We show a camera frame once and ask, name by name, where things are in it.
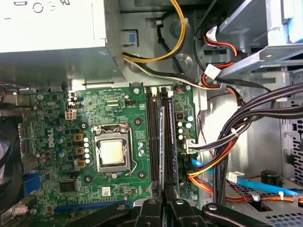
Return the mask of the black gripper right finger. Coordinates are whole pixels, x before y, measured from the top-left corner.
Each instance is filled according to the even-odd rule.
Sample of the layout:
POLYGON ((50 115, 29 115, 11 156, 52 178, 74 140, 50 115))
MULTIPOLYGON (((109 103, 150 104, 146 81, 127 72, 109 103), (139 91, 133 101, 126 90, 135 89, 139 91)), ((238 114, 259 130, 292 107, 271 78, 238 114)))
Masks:
POLYGON ((249 217, 218 203, 208 203, 198 209, 178 198, 173 186, 165 186, 169 213, 175 227, 268 227, 269 224, 249 217))

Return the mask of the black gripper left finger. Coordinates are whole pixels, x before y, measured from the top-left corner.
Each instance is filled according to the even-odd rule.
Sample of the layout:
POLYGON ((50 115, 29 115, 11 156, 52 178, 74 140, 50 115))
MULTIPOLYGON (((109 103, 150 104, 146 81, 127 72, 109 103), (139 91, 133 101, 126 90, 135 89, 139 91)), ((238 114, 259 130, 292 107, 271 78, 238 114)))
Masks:
POLYGON ((152 182, 151 198, 130 207, 118 202, 68 224, 70 227, 161 227, 163 203, 160 182, 152 182))

